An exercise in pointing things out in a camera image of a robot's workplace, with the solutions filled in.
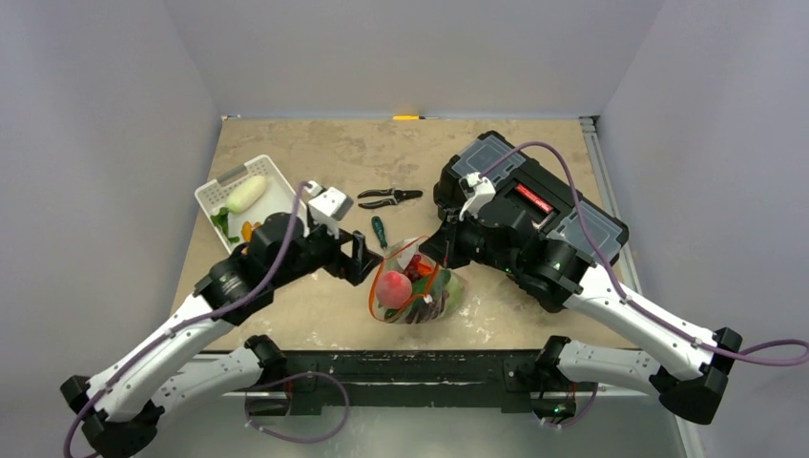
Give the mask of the toy peach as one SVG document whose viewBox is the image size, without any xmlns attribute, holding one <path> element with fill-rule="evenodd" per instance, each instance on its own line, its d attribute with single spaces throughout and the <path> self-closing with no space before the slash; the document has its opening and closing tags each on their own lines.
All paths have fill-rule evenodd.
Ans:
<svg viewBox="0 0 809 458">
<path fill-rule="evenodd" d="M 389 309 L 400 309 L 412 295 L 412 282 L 403 273 L 387 271 L 376 283 L 375 296 L 378 303 Z"/>
</svg>

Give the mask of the clear zip top bag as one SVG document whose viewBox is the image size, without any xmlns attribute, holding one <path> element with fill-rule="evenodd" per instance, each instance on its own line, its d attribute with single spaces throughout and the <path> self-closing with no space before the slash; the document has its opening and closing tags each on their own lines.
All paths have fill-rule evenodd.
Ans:
<svg viewBox="0 0 809 458">
<path fill-rule="evenodd" d="M 368 310 L 378 322 L 421 324 L 440 320 L 460 308 L 467 283 L 420 251 L 425 236 L 390 248 L 373 276 Z"/>
</svg>

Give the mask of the green toy cabbage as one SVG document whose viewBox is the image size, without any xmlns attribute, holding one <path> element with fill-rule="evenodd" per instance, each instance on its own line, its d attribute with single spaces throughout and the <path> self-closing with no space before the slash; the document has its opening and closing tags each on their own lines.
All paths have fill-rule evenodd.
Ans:
<svg viewBox="0 0 809 458">
<path fill-rule="evenodd" d="M 439 280 L 441 282 L 441 310 L 443 312 L 452 311 L 463 301 L 465 294 L 464 280 L 451 270 L 442 270 Z"/>
</svg>

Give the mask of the green toy cucumber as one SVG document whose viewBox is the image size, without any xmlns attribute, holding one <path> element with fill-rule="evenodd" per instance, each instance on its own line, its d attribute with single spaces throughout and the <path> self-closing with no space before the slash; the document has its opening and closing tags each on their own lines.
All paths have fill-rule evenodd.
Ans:
<svg viewBox="0 0 809 458">
<path fill-rule="evenodd" d="M 433 278 L 415 281 L 412 294 L 402 304 L 384 308 L 387 323 L 417 324 L 442 318 L 457 307 L 458 291 L 452 275 L 439 271 Z"/>
</svg>

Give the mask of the purple toy grapes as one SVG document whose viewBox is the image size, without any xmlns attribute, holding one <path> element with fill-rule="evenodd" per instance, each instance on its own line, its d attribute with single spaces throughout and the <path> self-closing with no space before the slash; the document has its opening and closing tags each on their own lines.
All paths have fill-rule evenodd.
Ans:
<svg viewBox="0 0 809 458">
<path fill-rule="evenodd" d="M 404 274 L 412 282 L 414 299 L 408 304 L 404 320 L 408 324 L 426 323 L 440 318 L 444 312 L 440 305 L 439 275 L 442 270 L 432 260 L 415 254 L 404 269 Z"/>
</svg>

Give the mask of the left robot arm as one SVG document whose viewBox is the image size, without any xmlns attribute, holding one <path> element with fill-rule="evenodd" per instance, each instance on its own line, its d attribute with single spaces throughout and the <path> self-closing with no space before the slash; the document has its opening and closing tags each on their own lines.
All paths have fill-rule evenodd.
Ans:
<svg viewBox="0 0 809 458">
<path fill-rule="evenodd" d="M 364 235 L 333 219 L 268 217 L 195 285 L 180 308 L 127 356 L 93 376 L 71 376 L 60 387 L 74 412 L 62 453 L 82 434 L 95 457 L 131 457 L 161 424 L 194 402 L 240 389 L 287 389 L 296 375 L 267 336 L 204 366 L 191 366 L 208 344 L 270 305 L 278 289 L 318 270 L 359 285 L 382 263 Z"/>
</svg>

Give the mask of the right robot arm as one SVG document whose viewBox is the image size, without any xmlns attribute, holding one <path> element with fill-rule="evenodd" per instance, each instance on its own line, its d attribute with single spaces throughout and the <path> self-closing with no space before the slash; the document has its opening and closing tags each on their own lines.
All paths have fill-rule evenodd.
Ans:
<svg viewBox="0 0 809 458">
<path fill-rule="evenodd" d="M 613 279 L 607 264 L 543 234 L 518 207 L 496 199 L 475 217 L 450 210 L 420 251 L 449 269 L 476 262 L 502 271 L 546 311 L 577 312 L 635 346 L 607 348 L 552 336 L 526 376 L 549 388 L 616 385 L 657 397 L 686 421 L 709 425 L 715 418 L 733 362 L 703 346 L 737 350 L 741 336 L 728 327 L 712 331 L 688 323 L 637 295 Z"/>
</svg>

